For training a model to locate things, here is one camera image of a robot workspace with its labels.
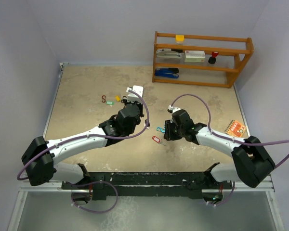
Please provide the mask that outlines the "red tag key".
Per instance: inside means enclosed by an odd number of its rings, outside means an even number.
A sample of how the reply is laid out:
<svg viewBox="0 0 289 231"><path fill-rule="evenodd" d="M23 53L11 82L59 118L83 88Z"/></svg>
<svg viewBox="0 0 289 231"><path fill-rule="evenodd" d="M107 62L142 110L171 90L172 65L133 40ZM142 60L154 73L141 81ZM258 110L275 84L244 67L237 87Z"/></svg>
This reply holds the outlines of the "red tag key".
<svg viewBox="0 0 289 231"><path fill-rule="evenodd" d="M162 139L160 139L160 138L157 137L157 136L153 136L153 137L152 137L152 140L153 140L154 142L156 142L157 144L166 146L166 145L163 143Z"/></svg>

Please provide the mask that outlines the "green tag key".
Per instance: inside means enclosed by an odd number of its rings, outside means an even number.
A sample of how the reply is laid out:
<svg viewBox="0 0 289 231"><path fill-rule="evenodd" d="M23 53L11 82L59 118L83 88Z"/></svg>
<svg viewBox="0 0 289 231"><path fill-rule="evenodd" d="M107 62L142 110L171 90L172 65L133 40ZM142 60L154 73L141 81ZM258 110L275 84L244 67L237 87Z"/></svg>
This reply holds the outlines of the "green tag key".
<svg viewBox="0 0 289 231"><path fill-rule="evenodd" d="M114 102L113 101L106 101L105 102L107 105L114 105Z"/></svg>

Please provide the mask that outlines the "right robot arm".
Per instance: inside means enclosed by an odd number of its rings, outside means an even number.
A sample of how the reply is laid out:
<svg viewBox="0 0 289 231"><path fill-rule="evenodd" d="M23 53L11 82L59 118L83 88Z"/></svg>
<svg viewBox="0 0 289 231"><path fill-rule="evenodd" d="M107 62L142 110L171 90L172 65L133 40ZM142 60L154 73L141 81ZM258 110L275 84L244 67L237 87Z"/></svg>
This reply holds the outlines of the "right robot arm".
<svg viewBox="0 0 289 231"><path fill-rule="evenodd" d="M230 164L217 164L204 178L209 188L216 188L222 181L241 181L255 188L276 167L274 161L254 136L236 140L226 134L209 129L203 123L194 123L188 112L180 108L169 109L171 119L165 121L164 139L187 142L217 150L233 159Z"/></svg>

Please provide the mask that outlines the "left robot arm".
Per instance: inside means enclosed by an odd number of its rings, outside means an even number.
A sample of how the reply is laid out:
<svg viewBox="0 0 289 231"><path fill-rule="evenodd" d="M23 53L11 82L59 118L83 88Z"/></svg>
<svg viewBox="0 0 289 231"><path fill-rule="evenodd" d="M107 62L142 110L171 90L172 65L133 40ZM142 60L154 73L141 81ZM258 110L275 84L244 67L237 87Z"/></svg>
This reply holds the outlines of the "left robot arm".
<svg viewBox="0 0 289 231"><path fill-rule="evenodd" d="M32 140L23 156L24 165L18 180L28 180L31 186L39 186L51 180L68 181L79 189L89 185L89 173L83 164L69 165L63 161L92 149L105 148L126 139L132 139L143 112L148 112L145 103L126 102L117 114L98 126L66 138L45 140L42 136Z"/></svg>

